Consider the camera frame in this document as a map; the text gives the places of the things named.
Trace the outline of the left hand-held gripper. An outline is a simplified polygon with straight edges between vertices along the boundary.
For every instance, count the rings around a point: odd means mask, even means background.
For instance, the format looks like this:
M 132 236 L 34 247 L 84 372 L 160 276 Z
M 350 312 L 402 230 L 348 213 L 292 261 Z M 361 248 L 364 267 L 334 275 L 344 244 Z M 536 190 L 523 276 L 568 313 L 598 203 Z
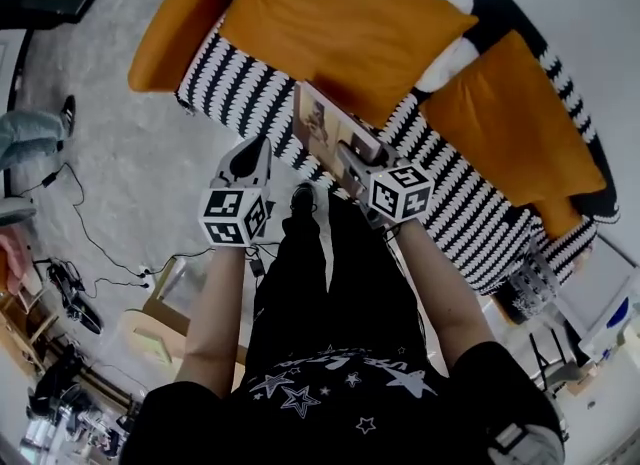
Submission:
M 271 159 L 271 143 L 264 135 L 243 141 L 223 156 L 198 212 L 211 246 L 253 244 L 268 219 Z

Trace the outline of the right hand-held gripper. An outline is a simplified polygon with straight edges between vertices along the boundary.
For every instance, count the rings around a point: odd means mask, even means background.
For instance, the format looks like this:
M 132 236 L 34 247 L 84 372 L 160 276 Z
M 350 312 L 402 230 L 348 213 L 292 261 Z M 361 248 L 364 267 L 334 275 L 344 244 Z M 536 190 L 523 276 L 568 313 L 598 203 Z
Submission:
M 350 115 L 352 146 L 340 140 L 336 154 L 345 173 L 357 188 L 353 198 L 374 229 L 404 223 L 425 216 L 434 181 L 419 164 L 399 156 L 388 144 L 382 144 L 372 128 Z

